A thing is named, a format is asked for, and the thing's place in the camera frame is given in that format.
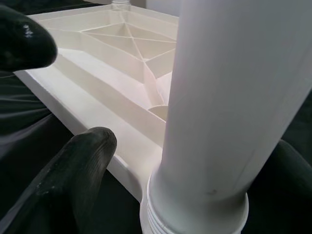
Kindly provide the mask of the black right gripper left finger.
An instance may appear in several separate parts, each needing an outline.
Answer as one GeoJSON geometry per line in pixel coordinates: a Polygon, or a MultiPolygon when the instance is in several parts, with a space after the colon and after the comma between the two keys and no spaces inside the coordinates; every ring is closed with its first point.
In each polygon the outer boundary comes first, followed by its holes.
{"type": "Polygon", "coordinates": [[[0,234],[92,234],[91,213],[116,148],[105,127],[72,137],[0,220],[0,234]]]}

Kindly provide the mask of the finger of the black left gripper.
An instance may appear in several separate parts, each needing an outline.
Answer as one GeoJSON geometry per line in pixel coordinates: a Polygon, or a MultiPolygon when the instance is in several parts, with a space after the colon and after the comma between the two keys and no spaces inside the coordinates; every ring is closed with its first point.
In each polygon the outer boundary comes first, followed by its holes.
{"type": "Polygon", "coordinates": [[[45,28],[0,4],[0,71],[44,68],[53,64],[57,55],[56,42],[45,28]]]}

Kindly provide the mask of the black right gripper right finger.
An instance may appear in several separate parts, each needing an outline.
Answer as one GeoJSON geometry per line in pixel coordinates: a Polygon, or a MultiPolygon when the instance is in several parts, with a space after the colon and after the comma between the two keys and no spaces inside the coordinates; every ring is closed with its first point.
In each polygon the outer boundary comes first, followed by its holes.
{"type": "Polygon", "coordinates": [[[247,191],[243,234],[312,234],[312,165],[279,141],[247,191]]]}

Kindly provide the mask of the white plastic table top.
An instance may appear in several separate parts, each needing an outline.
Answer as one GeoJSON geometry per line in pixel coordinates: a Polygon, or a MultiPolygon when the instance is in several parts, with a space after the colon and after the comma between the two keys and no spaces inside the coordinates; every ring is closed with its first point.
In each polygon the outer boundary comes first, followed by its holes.
{"type": "Polygon", "coordinates": [[[179,18],[128,5],[31,15],[54,38],[56,61],[16,75],[74,134],[111,129],[108,169],[141,200],[161,159],[179,18]]]}

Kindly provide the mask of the black tablecloth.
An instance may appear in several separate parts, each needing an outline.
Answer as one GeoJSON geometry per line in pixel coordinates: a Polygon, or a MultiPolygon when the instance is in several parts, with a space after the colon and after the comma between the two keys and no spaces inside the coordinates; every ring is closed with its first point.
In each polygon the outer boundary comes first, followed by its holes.
{"type": "MultiPolygon", "coordinates": [[[[16,75],[17,72],[19,71],[11,72],[14,74],[13,78],[0,79],[0,196],[4,196],[4,199],[0,202],[0,220],[12,208],[38,173],[72,137],[77,135],[74,135],[50,111],[16,75]]],[[[311,90],[300,108],[308,100],[311,90]]],[[[287,129],[291,127],[292,122],[297,118],[300,108],[283,135],[286,134],[287,129]]],[[[279,141],[286,141],[283,135],[279,141]]],[[[303,156],[303,158],[312,165],[309,157],[303,156]]],[[[158,167],[161,159],[155,165],[151,174],[158,167]]],[[[149,226],[146,205],[149,179],[142,199],[137,200],[110,173],[108,167],[103,175],[101,187],[91,213],[92,233],[153,234],[149,226]]]]}

